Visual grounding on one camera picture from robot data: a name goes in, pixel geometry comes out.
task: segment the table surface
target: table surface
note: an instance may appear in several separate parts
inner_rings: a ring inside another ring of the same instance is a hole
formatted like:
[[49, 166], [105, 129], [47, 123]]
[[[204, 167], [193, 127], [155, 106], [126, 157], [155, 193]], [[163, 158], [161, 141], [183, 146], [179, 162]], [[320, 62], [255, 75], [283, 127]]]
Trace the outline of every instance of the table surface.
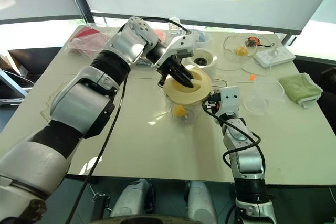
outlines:
[[[223, 41], [231, 35], [237, 34], [211, 32], [215, 39], [212, 51], [218, 56], [219, 68], [228, 66]], [[275, 35], [254, 36], [272, 38], [280, 44]], [[52, 99], [90, 62], [69, 53], [66, 45], [62, 48], [0, 134], [0, 156], [47, 124]], [[265, 72], [259, 66], [247, 68]], [[279, 79], [295, 73], [298, 70], [290, 62], [274, 66], [270, 76]], [[131, 71], [116, 127], [93, 174], [233, 182], [231, 170], [222, 161], [226, 148], [220, 127], [205, 113], [191, 127], [174, 125], [163, 91], [157, 85], [159, 78], [149, 67], [136, 66]], [[217, 70], [216, 78], [229, 86], [239, 86], [242, 97], [252, 85], [249, 74], [242, 70]], [[120, 95], [121, 92], [115, 99], [116, 105]], [[272, 113], [257, 116], [241, 106], [240, 116], [261, 136], [268, 184], [336, 185], [336, 136], [316, 103], [303, 109], [285, 96], [285, 102], [278, 103]], [[87, 174], [111, 123], [112, 120], [99, 136], [81, 141], [69, 174]]]

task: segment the power strip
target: power strip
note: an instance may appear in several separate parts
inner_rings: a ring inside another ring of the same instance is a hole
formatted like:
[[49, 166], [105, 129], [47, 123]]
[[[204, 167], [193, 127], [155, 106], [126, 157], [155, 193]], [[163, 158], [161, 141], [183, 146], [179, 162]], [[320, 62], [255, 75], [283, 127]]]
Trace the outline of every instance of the power strip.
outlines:
[[276, 51], [278, 51], [278, 53], [275, 52], [274, 54], [272, 54], [274, 49], [260, 51], [257, 52], [254, 57], [264, 68], [268, 68], [271, 65], [274, 66], [285, 62], [290, 62], [295, 59], [295, 55], [292, 54], [286, 47], [278, 47]]

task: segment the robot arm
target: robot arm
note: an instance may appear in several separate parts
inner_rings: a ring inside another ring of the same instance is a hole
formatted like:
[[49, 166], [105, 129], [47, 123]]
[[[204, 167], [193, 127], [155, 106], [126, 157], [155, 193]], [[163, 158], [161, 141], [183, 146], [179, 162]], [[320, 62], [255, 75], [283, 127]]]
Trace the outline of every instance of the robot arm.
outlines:
[[51, 121], [16, 144], [0, 160], [0, 223], [34, 223], [46, 212], [45, 200], [56, 190], [80, 141], [100, 134], [114, 97], [140, 57], [162, 75], [193, 87], [181, 59], [192, 56], [193, 35], [178, 36], [165, 47], [148, 24], [131, 17], [90, 66], [55, 97]]
[[[208, 108], [220, 119], [225, 120], [246, 133], [252, 132], [245, 121], [238, 118], [239, 87], [226, 87], [220, 93], [208, 98]], [[231, 126], [219, 121], [224, 136], [224, 144], [229, 151], [251, 145], [253, 142]], [[237, 223], [273, 223], [276, 218], [267, 193], [265, 183], [265, 165], [261, 152], [256, 146], [229, 154], [230, 166], [236, 189]]]

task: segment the yellow lid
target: yellow lid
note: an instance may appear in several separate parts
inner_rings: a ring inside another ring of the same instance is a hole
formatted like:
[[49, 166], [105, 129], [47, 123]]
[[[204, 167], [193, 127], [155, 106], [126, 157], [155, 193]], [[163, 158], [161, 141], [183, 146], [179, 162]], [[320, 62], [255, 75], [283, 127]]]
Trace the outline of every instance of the yellow lid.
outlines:
[[193, 67], [189, 69], [193, 74], [193, 88], [185, 87], [179, 84], [173, 78], [166, 80], [163, 85], [163, 91], [168, 98], [179, 105], [191, 105], [206, 98], [211, 91], [211, 79], [201, 69]]

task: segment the folded towel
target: folded towel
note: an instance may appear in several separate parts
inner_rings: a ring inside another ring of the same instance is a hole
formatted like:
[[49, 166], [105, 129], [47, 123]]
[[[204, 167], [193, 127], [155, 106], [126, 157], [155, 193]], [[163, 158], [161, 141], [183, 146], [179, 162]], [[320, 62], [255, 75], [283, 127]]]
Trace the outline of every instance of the folded towel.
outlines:
[[283, 86], [287, 96], [304, 108], [317, 101], [323, 92], [307, 73], [282, 77], [279, 79], [279, 82]]

